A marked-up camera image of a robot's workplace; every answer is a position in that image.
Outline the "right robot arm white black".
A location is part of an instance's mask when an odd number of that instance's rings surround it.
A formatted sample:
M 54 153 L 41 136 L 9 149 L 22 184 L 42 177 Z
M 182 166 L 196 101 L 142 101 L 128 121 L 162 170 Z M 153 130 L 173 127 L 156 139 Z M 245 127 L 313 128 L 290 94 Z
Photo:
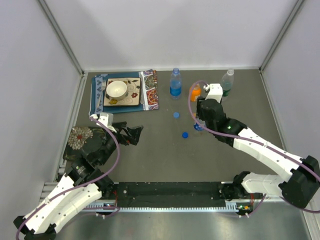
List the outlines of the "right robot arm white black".
M 290 154 L 259 137 L 244 123 L 227 117 L 215 99 L 200 97 L 196 115 L 214 137 L 255 158 L 274 171 L 274 175 L 243 171 L 233 179 L 233 192 L 239 198 L 259 193 L 275 195 L 304 209 L 320 188 L 320 165 L 316 158 Z

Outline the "orange juice bottle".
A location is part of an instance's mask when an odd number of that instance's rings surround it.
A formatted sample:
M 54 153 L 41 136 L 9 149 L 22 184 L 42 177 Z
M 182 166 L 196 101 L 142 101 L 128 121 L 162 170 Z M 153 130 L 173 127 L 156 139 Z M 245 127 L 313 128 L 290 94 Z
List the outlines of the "orange juice bottle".
M 200 97 L 202 93 L 202 89 L 199 84 L 196 84 L 195 87 L 191 87 L 189 91 L 191 93 L 191 96 L 190 96 L 191 102 L 196 102 L 198 97 Z

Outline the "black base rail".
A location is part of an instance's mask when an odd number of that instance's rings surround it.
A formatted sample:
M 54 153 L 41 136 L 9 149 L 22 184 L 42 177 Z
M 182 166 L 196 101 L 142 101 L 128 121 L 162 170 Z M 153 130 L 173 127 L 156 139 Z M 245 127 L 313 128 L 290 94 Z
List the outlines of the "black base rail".
M 224 207 L 238 198 L 221 182 L 119 182 L 113 190 L 122 208 Z

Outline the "white ceramic bowl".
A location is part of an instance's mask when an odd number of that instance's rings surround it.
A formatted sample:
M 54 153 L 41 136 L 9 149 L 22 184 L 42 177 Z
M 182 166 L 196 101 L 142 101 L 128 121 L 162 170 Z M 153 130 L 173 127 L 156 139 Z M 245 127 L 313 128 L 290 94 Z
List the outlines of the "white ceramic bowl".
M 106 86 L 106 95 L 110 100 L 121 100 L 127 94 L 127 85 L 123 81 L 113 81 Z

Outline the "dark floral coaster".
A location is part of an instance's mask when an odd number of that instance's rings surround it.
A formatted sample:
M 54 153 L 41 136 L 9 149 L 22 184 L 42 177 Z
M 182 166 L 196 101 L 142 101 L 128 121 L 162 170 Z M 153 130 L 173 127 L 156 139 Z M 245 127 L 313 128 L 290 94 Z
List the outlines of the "dark floral coaster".
M 77 159 L 95 163 L 105 156 L 106 131 L 100 127 L 75 126 L 71 129 L 63 153 L 63 159 Z

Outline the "blue liquid bottle blue cap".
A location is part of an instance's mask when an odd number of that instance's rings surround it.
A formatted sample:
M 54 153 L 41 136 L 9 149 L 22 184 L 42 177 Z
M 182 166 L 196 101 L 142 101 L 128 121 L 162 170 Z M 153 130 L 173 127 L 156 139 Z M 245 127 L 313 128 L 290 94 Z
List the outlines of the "blue liquid bottle blue cap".
M 178 99 L 182 93 L 182 76 L 179 68 L 177 67 L 172 70 L 169 92 L 173 99 Z

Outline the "clear bottle green label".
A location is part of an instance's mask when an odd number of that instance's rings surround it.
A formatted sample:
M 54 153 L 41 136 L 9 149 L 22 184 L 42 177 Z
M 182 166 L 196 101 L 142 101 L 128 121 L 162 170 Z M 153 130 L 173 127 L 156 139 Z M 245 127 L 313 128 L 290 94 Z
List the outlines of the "clear bottle green label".
M 233 69 L 228 69 L 220 81 L 220 86 L 222 87 L 222 97 L 223 98 L 225 98 L 229 95 L 229 93 L 233 87 L 234 74 L 235 74 L 235 71 Z

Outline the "silver knife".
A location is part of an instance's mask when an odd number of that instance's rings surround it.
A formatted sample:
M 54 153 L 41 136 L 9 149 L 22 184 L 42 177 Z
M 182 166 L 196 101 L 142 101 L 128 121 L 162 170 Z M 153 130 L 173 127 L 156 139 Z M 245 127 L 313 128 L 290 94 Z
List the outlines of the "silver knife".
M 145 98 L 144 98 L 144 86 L 141 84 L 140 86 L 140 104 L 145 104 Z

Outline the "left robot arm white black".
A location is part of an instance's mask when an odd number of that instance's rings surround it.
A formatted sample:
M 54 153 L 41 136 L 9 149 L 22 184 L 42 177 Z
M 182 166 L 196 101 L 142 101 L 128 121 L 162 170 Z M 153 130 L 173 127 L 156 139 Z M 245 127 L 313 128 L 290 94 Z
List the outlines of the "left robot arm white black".
M 108 128 L 74 126 L 63 159 L 72 164 L 54 189 L 30 213 L 13 221 L 17 234 L 26 240 L 53 240 L 80 211 L 100 198 L 109 198 L 114 183 L 103 166 L 120 145 L 137 145 L 143 126 L 116 122 Z

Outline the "silver fork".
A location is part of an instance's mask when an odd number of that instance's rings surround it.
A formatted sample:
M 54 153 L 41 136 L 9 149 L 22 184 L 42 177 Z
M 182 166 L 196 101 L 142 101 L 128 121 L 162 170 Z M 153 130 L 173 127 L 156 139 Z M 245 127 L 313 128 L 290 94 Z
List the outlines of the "silver fork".
M 101 82 L 101 86 L 100 86 L 100 94 L 99 94 L 99 98 L 98 98 L 98 102 L 96 104 L 96 107 L 98 108 L 101 104 L 101 99 L 103 97 L 103 93 L 106 89 L 106 86 L 107 86 L 107 82 L 105 80 L 102 80 Z

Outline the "blue patterned placemat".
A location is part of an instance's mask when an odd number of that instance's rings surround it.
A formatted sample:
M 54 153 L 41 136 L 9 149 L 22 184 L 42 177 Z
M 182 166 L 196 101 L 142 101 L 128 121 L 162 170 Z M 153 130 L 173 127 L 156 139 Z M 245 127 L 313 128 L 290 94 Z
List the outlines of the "blue patterned placemat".
M 101 98 L 100 106 L 96 107 L 98 98 L 100 96 L 100 87 L 102 80 L 106 82 L 113 78 L 140 78 L 141 85 L 144 86 L 144 105 L 137 106 L 104 106 L 104 96 Z M 121 72 L 121 73 L 101 73 L 95 75 L 91 79 L 91 96 L 90 96 L 90 110 L 89 115 L 100 114 L 101 112 L 120 114 L 141 111 L 152 111 L 159 109 L 158 96 L 158 79 L 157 71 L 153 69 L 140 72 Z

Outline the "square floral plate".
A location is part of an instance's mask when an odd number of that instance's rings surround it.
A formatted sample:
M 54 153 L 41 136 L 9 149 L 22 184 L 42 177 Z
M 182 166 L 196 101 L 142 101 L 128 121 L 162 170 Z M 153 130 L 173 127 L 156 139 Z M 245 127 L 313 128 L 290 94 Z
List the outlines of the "square floral plate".
M 141 79 L 137 77 L 110 78 L 106 82 L 106 86 L 114 81 L 122 81 L 127 85 L 127 93 L 123 99 L 109 99 L 106 91 L 104 93 L 104 107 L 123 107 L 138 106 L 141 97 Z

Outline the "clear water bottle blue cap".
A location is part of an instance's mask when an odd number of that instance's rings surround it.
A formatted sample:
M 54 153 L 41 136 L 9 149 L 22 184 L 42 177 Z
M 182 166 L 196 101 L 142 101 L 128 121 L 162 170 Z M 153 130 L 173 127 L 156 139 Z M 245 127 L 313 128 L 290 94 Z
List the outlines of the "clear water bottle blue cap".
M 193 128 L 194 128 L 194 135 L 195 136 L 202 136 L 203 133 L 205 132 L 205 130 L 203 129 L 203 126 L 206 126 L 206 123 L 201 120 L 201 119 L 197 119 L 194 124 L 193 124 Z

